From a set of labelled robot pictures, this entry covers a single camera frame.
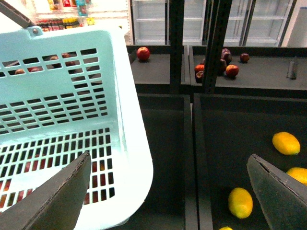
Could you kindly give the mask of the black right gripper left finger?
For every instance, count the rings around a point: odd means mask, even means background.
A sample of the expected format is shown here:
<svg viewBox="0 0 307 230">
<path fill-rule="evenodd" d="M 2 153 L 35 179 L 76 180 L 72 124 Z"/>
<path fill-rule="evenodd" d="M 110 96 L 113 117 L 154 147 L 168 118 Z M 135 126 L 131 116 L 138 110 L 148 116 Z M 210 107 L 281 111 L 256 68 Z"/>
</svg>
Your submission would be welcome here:
<svg viewBox="0 0 307 230">
<path fill-rule="evenodd" d="M 52 176 L 0 216 L 2 230 L 72 230 L 88 189 L 88 152 Z"/>
</svg>

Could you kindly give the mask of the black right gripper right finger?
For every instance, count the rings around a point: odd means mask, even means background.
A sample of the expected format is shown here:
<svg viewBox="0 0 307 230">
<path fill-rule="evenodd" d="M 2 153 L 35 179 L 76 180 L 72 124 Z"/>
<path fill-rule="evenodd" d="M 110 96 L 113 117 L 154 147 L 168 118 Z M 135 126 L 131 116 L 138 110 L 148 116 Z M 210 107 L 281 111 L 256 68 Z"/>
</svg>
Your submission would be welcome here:
<svg viewBox="0 0 307 230">
<path fill-rule="evenodd" d="M 307 228 L 307 186 L 252 154 L 247 171 L 253 192 L 271 230 Z"/>
</svg>

